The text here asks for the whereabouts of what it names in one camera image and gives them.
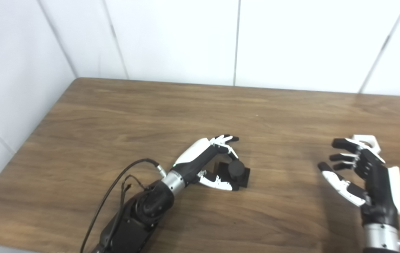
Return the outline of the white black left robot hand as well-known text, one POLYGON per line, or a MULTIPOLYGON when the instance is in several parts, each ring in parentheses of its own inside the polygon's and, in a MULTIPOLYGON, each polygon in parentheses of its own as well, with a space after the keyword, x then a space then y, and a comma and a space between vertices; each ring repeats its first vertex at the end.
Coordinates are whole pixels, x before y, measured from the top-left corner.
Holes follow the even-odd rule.
POLYGON ((239 137, 229 134, 197 140, 177 158, 166 179, 175 176, 175 183, 183 188, 200 183, 209 188, 239 191, 240 186, 237 183, 226 181, 220 175, 205 169, 205 165, 218 154, 227 154, 232 161, 239 160, 238 155, 229 145, 229 142, 237 141, 239 141, 239 137))

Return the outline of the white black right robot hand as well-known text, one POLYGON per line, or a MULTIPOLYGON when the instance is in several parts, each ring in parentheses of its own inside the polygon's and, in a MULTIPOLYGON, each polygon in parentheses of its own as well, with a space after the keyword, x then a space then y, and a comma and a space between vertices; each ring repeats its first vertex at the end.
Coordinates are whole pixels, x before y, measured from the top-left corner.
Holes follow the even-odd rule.
POLYGON ((384 224, 400 229, 400 171, 386 167, 380 148, 364 140, 333 139, 332 147, 346 153, 330 155, 332 167, 320 162, 322 176, 338 194, 361 210, 362 224, 384 224), (338 172, 352 170, 364 181, 364 187, 352 183, 338 172))

